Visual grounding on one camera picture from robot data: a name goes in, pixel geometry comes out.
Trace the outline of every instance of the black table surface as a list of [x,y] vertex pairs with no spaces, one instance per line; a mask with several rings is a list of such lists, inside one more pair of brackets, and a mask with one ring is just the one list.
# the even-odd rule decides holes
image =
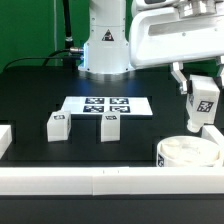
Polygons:
[[[147,97],[153,116],[122,116],[121,140],[113,144],[99,142],[101,116],[72,116],[69,140],[48,143],[47,121],[66,96]],[[0,75],[0,124],[12,125],[13,136],[0,166],[155,166],[160,140],[201,134],[188,132],[185,105],[186,96],[180,95],[168,68],[139,70],[132,77],[103,82],[60,67],[13,67]],[[222,133],[223,112],[222,92],[215,120]],[[223,195],[2,196],[0,223],[222,223],[223,199]]]

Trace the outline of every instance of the green wall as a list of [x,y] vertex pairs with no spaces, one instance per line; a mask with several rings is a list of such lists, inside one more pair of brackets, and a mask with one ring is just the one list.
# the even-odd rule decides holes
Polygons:
[[[62,0],[57,2],[58,49],[64,48]],[[131,18],[131,2],[127,2],[126,37]],[[89,0],[70,0],[72,32],[75,46],[89,37]],[[0,71],[4,65],[21,57],[45,57],[54,51],[54,0],[0,0]],[[14,65],[41,65],[43,61],[17,62]],[[187,67],[202,68],[214,75],[214,61],[191,63]]]

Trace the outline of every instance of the white container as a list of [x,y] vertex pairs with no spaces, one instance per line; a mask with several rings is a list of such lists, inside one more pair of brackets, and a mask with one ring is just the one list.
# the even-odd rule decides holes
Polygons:
[[223,149],[206,139],[175,136],[157,146],[158,167],[222,167]]

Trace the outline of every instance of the white block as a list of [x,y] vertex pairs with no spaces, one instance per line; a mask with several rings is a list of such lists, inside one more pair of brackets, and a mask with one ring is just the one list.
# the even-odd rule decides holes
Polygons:
[[86,168],[1,168],[0,195],[92,195],[92,173]]
[[68,140],[71,130],[71,113],[69,111],[53,112],[47,122],[48,141]]
[[12,142],[10,125],[0,125],[0,159]]
[[128,167],[103,168],[93,175],[93,195],[130,194]]
[[198,132],[204,124],[213,124],[220,90],[213,78],[191,75],[193,94],[188,94],[186,108],[188,129]]
[[130,193],[218,194],[224,190],[224,169],[211,167],[130,168]]
[[105,112],[101,121],[101,142],[120,140],[120,112]]

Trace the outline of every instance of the white cube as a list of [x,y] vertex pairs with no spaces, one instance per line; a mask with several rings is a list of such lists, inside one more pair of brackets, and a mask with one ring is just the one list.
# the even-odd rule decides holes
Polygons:
[[5,153],[6,149],[12,142],[12,132],[10,125],[0,125],[0,159]]
[[186,108],[188,129],[198,132],[204,124],[213,124],[220,90],[213,78],[191,75],[193,94],[188,94]]
[[120,140],[120,112],[105,112],[101,121],[101,142]]
[[71,130],[71,112],[53,112],[47,122],[47,137],[49,142],[68,140]]

